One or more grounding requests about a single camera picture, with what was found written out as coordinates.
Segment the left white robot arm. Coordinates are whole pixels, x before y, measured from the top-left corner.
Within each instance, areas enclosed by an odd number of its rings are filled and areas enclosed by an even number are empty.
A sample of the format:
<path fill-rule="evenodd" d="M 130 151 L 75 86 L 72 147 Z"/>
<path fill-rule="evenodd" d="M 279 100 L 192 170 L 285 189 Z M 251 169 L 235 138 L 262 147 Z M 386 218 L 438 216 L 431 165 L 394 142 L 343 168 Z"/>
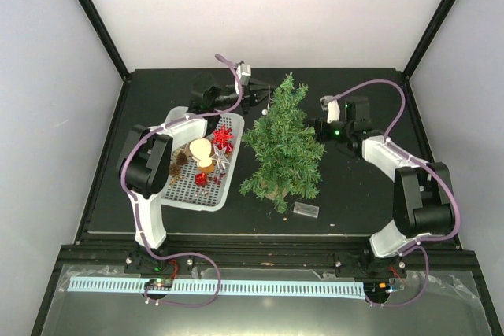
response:
<path fill-rule="evenodd" d="M 210 136 L 224 116 L 241 107 L 244 112 L 270 98 L 276 86 L 251 77 L 250 67 L 232 69 L 234 83 L 221 84 L 208 72 L 195 77 L 187 107 L 172 109 L 164 123 L 134 126 L 117 163 L 121 189 L 131 203 L 135 240 L 145 249 L 141 262 L 152 272 L 163 271 L 169 253 L 160 246 L 166 239 L 161 192 L 169 176 L 173 153 L 198 138 Z"/>

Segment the red glitter star ornament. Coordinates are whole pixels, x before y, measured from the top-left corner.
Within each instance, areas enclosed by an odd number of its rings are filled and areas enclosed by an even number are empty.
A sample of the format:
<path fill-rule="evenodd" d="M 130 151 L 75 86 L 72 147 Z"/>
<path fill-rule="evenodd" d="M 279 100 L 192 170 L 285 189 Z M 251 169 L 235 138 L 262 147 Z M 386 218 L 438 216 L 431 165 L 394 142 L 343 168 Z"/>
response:
<path fill-rule="evenodd" d="M 213 143 L 215 145 L 227 145 L 233 138 L 234 135 L 232 134 L 231 128 L 225 127 L 224 125 L 213 132 Z"/>

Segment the white plastic basket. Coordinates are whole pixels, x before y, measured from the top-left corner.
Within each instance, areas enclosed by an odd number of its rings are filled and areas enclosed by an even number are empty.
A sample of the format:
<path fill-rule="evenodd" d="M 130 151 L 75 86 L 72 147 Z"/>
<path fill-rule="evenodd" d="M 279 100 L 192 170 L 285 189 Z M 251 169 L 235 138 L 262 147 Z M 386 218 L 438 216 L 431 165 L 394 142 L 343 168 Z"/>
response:
<path fill-rule="evenodd" d="M 226 113 L 217 126 L 226 127 L 233 136 L 230 140 L 232 150 L 227 155 L 229 163 L 226 168 L 215 169 L 207 175 L 206 185 L 199 186 L 196 184 L 196 175 L 200 171 L 196 161 L 190 159 L 180 167 L 180 170 L 175 171 L 175 176 L 169 176 L 161 192 L 162 205 L 207 212 L 216 212 L 224 206 L 239 154 L 245 120 L 237 113 Z"/>

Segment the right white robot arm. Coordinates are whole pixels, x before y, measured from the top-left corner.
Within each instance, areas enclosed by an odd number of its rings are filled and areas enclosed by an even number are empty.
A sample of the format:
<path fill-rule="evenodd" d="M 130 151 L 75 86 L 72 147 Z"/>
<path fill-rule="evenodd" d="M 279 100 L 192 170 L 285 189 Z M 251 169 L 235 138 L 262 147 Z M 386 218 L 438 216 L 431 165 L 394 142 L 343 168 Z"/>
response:
<path fill-rule="evenodd" d="M 369 100 L 352 97 L 339 106 L 337 97 L 320 98 L 325 118 L 309 122 L 318 142 L 345 145 L 356 157 L 372 164 L 394 184 L 392 220 L 369 239 L 370 248 L 358 255 L 366 275 L 377 275 L 387 258 L 401 256 L 423 241 L 452 238 L 460 226 L 448 167 L 407 152 L 372 127 Z"/>

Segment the silver star topper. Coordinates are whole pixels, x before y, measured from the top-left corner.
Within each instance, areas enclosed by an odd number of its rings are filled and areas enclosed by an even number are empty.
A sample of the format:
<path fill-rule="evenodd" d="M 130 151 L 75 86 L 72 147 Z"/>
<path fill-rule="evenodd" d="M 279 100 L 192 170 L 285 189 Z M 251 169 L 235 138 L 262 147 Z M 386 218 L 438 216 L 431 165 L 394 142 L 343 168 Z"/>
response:
<path fill-rule="evenodd" d="M 212 160 L 215 163 L 215 168 L 219 171 L 226 170 L 230 164 L 226 157 L 226 148 L 219 148 L 214 146 L 214 154 L 212 155 Z"/>

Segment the small green christmas tree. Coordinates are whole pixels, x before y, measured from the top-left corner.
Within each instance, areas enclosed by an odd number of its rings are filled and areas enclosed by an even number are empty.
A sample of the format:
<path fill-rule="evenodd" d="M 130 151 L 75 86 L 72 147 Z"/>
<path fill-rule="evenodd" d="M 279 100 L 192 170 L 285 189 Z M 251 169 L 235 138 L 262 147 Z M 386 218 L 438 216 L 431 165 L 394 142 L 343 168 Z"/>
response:
<path fill-rule="evenodd" d="M 297 84 L 291 73 L 286 75 L 274 90 L 267 113 L 243 134 L 242 143 L 254 151 L 258 169 L 241 183 L 242 195 L 252 193 L 267 199 L 265 194 L 276 187 L 280 193 L 288 190 L 287 196 L 314 199 L 319 194 L 324 146 L 316 140 L 315 130 L 307 125 L 306 113 L 299 107 L 308 90 L 309 86 Z M 271 203 L 280 214 L 288 210 L 285 198 Z"/>

